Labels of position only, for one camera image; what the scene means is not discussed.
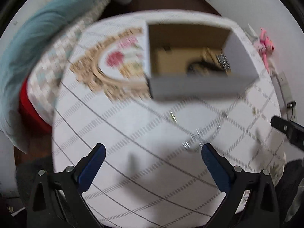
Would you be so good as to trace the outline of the checkered mattress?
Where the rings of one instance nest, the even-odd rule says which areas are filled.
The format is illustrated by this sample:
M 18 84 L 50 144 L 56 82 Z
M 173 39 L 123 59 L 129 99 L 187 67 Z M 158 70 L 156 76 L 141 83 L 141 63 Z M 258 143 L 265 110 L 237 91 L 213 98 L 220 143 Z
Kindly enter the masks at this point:
M 92 7 L 65 26 L 47 46 L 27 81 L 26 93 L 33 109 L 48 125 L 53 123 L 59 86 L 69 57 L 87 27 L 102 15 L 110 0 L 95 0 Z

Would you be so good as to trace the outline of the dark fuzzy stool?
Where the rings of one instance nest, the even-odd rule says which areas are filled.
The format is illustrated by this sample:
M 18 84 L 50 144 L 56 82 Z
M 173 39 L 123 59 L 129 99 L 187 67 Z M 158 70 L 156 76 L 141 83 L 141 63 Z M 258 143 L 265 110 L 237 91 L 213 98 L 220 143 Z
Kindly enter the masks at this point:
M 294 160 L 285 165 L 275 190 L 280 227 L 303 227 L 303 160 Z

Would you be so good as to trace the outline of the teal quilt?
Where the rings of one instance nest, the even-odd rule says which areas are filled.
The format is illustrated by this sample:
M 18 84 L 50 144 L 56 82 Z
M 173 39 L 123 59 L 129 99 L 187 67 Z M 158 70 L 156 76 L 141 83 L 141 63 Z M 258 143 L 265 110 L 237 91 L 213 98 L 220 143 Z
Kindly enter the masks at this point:
M 50 1 L 22 25 L 1 57 L 1 130 L 24 153 L 28 151 L 30 139 L 18 111 L 22 84 L 53 37 L 91 9 L 95 1 Z

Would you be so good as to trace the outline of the white power strip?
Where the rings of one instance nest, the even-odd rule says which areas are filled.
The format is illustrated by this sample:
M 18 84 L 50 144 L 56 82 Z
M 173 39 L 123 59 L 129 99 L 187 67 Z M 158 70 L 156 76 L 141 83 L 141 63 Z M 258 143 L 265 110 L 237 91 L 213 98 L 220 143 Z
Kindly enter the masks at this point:
M 274 89 L 275 89 L 275 92 L 277 95 L 282 117 L 287 120 L 296 122 L 297 121 L 296 107 L 294 107 L 293 109 L 287 108 L 287 103 L 289 103 L 295 99 L 293 98 L 291 88 L 289 86 L 289 83 L 287 81 L 287 78 L 286 78 L 284 72 L 274 73 L 273 76 L 271 77 L 271 79 L 272 79 Z

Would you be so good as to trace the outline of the black charger plug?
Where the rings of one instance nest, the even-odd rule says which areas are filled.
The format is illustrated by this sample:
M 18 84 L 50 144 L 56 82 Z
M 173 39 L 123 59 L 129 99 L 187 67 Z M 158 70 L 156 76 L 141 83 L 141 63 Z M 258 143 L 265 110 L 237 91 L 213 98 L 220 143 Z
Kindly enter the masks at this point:
M 287 108 L 288 109 L 293 109 L 294 107 L 296 107 L 296 101 L 295 100 L 287 103 Z

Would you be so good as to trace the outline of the pink panther plush toy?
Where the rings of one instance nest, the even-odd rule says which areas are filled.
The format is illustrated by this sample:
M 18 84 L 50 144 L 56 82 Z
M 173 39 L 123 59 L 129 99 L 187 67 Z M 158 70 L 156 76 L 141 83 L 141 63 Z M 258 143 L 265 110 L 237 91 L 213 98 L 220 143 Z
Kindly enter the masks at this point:
M 264 28 L 260 29 L 260 35 L 254 40 L 253 45 L 261 56 L 267 72 L 269 72 L 269 63 L 267 57 L 273 54 L 275 47 L 272 40 L 268 37 L 267 31 Z

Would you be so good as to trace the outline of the red bed sheet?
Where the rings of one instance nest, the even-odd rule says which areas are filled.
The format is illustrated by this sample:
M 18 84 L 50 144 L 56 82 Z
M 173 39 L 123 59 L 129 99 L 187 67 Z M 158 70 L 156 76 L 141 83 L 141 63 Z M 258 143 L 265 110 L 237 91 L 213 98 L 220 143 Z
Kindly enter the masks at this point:
M 42 136 L 51 134 L 51 125 L 42 120 L 28 98 L 27 81 L 28 77 L 24 80 L 19 93 L 19 113 L 22 122 L 32 135 Z

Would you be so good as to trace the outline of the white cardboard box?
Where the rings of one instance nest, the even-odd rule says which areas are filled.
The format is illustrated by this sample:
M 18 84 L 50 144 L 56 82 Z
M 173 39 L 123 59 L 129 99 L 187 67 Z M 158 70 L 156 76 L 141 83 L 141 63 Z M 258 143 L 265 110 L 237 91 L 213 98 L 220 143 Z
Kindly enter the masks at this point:
M 229 97 L 258 77 L 254 47 L 237 24 L 148 22 L 147 85 L 155 100 Z

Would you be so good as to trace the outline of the small gold earring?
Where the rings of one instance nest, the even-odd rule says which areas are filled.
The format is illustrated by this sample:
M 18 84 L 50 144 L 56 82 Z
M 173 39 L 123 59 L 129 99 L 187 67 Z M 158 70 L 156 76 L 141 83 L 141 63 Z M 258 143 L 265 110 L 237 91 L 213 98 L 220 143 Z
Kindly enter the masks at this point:
M 171 116 L 173 122 L 174 122 L 174 123 L 177 123 L 177 120 L 176 120 L 176 117 L 175 117 L 174 113 L 173 113 L 172 111 L 170 111 L 169 114 L 170 114 L 170 116 Z

